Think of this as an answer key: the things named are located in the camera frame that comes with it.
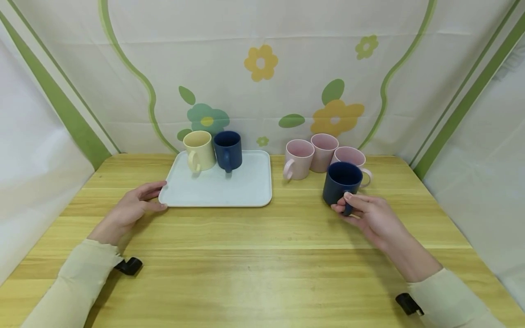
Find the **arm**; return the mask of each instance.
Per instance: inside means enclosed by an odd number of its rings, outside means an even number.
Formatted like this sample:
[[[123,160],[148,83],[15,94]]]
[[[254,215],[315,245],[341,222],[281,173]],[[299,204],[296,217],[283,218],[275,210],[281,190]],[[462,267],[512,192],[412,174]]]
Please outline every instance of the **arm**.
[[[57,280],[33,309],[22,328],[82,328],[89,310],[104,286],[110,271],[122,258],[117,243],[147,210],[166,206],[147,200],[159,195],[165,181],[145,184],[128,193],[75,247],[58,272]]]
[[[353,206],[352,214],[359,218],[341,216],[342,219],[358,227],[392,261],[408,282],[410,295],[425,312],[422,321],[426,325],[504,327],[457,276],[444,269],[406,230],[384,199],[345,193],[332,209],[342,213],[345,202]]]

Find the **mug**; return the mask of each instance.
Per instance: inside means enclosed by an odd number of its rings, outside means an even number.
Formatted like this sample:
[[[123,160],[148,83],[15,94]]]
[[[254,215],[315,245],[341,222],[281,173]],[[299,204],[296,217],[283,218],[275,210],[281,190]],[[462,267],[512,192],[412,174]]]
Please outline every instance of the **mug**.
[[[215,165],[212,135],[207,131],[188,133],[182,143],[188,151],[188,166],[193,173],[205,171]]]
[[[363,184],[361,187],[364,188],[372,182],[372,172],[363,167],[366,162],[366,156],[358,149],[354,147],[339,147],[335,150],[332,157],[332,164],[335,162],[347,162],[352,163],[368,175],[368,183]]]
[[[318,133],[312,136],[310,142],[316,149],[313,154],[310,170],[317,173],[324,173],[330,165],[334,151],[339,147],[339,141],[333,135]]]
[[[243,163],[243,149],[240,145],[240,135],[237,132],[217,133],[213,138],[213,146],[217,155],[217,163],[226,173],[231,173]]]
[[[285,168],[282,176],[285,180],[302,180],[310,172],[315,149],[311,143],[302,139],[294,139],[286,144]]]
[[[335,162],[330,164],[327,176],[324,180],[323,200],[326,204],[337,204],[344,193],[356,194],[363,181],[363,172],[357,166],[347,162]],[[352,213],[352,206],[345,204],[344,216]]]

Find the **green leaf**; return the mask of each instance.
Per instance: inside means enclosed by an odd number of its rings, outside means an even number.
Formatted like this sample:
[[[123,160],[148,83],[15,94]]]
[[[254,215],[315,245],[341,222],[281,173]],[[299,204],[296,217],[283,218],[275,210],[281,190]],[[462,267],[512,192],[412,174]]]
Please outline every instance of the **green leaf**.
[[[177,139],[179,139],[180,141],[182,141],[184,139],[184,137],[188,134],[192,132],[192,129],[183,129],[183,130],[180,130],[178,133],[177,133]]]
[[[326,105],[332,100],[339,99],[343,95],[344,82],[341,79],[335,79],[330,82],[323,90],[321,100]]]
[[[190,105],[195,104],[195,95],[183,86],[178,87],[178,92],[181,94],[182,99]]]
[[[305,118],[299,114],[286,115],[279,120],[279,126],[281,128],[295,128],[305,122]]]

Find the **beige sleeve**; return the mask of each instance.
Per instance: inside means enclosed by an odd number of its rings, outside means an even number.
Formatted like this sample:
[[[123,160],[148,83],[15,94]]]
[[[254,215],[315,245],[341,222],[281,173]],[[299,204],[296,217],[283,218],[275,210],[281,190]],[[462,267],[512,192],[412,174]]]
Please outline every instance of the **beige sleeve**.
[[[446,269],[422,282],[409,283],[408,288],[425,313],[421,319],[428,327],[505,327],[461,279]]]
[[[22,328],[82,328],[109,272],[122,258],[112,245],[86,239],[75,247],[55,283]]]

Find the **tray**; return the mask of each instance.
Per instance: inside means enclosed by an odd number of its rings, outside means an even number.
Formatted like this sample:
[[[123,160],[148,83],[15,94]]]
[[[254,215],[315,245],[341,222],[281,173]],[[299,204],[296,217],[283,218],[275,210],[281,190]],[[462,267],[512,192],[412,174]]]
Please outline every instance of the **tray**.
[[[227,174],[215,164],[192,173],[188,154],[181,152],[167,175],[159,201],[170,207],[260,207],[271,200],[270,155],[243,150],[243,164]]]

